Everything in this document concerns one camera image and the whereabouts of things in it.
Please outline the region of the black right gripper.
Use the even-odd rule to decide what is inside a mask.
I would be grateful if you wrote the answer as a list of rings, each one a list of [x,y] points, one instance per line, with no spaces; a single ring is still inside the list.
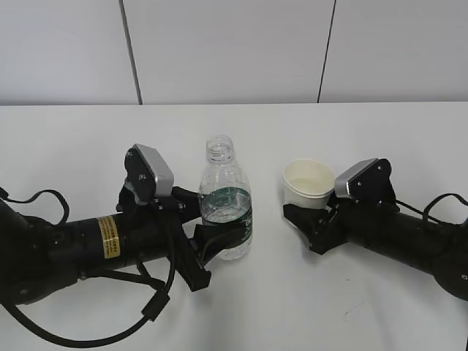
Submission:
[[[283,205],[283,215],[297,227],[317,254],[353,242],[367,247],[388,217],[398,212],[395,195],[381,199],[356,200],[331,195],[326,209]]]

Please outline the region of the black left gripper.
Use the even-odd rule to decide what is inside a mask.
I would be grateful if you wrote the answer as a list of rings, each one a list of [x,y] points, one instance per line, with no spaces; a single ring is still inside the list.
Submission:
[[[198,193],[179,186],[173,187],[171,196],[147,205],[138,205],[122,188],[116,208],[125,266],[166,257],[192,292],[210,283],[211,273],[204,266],[244,236],[241,224],[197,224],[189,239],[183,224],[201,217],[200,202]]]

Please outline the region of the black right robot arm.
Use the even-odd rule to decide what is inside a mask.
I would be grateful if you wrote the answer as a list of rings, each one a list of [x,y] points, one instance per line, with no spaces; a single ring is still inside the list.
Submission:
[[[283,207],[319,255],[346,243],[362,246],[431,275],[451,295],[467,299],[467,227],[430,223],[395,203],[335,199],[329,209]]]

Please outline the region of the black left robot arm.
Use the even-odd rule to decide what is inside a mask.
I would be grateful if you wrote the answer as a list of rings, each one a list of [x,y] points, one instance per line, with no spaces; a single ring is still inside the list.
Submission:
[[[187,237],[184,225],[200,217],[200,207],[197,194],[180,187],[145,205],[122,189],[114,214],[73,222],[63,216],[57,224],[20,214],[12,204],[2,192],[1,296],[16,305],[97,277],[167,290],[143,266],[159,258],[169,260],[190,290],[201,290],[211,279],[205,265],[246,232],[241,222],[199,224]]]

